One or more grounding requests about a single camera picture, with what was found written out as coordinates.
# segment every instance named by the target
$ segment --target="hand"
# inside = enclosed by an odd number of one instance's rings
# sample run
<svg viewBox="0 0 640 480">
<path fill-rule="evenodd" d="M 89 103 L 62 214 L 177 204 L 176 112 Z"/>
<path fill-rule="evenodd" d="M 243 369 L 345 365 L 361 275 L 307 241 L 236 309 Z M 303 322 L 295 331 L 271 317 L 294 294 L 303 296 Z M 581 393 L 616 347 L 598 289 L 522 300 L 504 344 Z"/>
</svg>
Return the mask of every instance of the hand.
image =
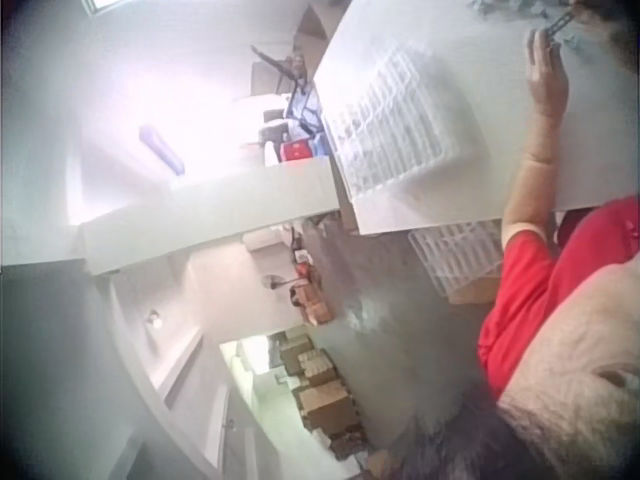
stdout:
<svg viewBox="0 0 640 480">
<path fill-rule="evenodd" d="M 569 79 L 560 44 L 552 44 L 544 30 L 532 30 L 526 40 L 527 81 L 535 112 L 559 125 L 569 100 Z"/>
</svg>

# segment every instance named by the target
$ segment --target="fluorescent light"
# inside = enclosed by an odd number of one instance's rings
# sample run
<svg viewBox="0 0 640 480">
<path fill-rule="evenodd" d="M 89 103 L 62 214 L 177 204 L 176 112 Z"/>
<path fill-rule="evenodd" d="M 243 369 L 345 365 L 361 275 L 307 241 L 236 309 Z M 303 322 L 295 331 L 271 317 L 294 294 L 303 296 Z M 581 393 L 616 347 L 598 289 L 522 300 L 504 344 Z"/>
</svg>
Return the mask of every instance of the fluorescent light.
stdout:
<svg viewBox="0 0 640 480">
<path fill-rule="evenodd" d="M 90 15 L 96 15 L 128 1 L 130 0 L 83 0 L 83 3 Z"/>
</svg>

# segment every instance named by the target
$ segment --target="small object in hand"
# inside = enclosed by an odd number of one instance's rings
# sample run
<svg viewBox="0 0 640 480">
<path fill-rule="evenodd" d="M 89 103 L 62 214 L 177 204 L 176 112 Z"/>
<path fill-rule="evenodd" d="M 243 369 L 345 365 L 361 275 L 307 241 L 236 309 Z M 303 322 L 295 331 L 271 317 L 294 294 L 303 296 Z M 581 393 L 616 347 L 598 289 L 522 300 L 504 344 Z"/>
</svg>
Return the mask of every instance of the small object in hand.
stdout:
<svg viewBox="0 0 640 480">
<path fill-rule="evenodd" d="M 558 20 L 556 20 L 546 28 L 546 31 L 549 37 L 553 38 L 553 36 L 556 33 L 558 33 L 564 27 L 569 25 L 569 23 L 571 23 L 571 20 L 573 20 L 573 13 L 571 12 L 567 12 L 564 15 L 562 15 L 560 18 L 558 18 Z"/>
</svg>

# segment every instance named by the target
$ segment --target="ceiling light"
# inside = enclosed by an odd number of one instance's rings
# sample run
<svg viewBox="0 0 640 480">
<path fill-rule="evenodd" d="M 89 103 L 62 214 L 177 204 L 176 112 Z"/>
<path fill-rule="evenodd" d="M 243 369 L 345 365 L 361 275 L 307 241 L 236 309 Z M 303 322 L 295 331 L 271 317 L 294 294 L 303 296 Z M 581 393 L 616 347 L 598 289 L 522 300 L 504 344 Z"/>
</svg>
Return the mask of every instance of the ceiling light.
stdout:
<svg viewBox="0 0 640 480">
<path fill-rule="evenodd" d="M 151 310 L 151 312 L 149 312 L 149 316 L 146 321 L 156 330 L 162 328 L 162 318 L 156 310 Z"/>
</svg>

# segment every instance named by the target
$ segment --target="bright window light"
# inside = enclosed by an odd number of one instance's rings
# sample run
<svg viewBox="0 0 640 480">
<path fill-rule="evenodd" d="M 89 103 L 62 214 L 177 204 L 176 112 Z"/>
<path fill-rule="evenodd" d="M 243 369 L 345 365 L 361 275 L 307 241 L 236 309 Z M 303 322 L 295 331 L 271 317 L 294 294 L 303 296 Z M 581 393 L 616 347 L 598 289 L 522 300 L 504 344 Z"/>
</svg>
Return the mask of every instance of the bright window light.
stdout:
<svg viewBox="0 0 640 480">
<path fill-rule="evenodd" d="M 253 373 L 262 375 L 269 371 L 269 340 L 264 335 L 242 340 Z"/>
</svg>

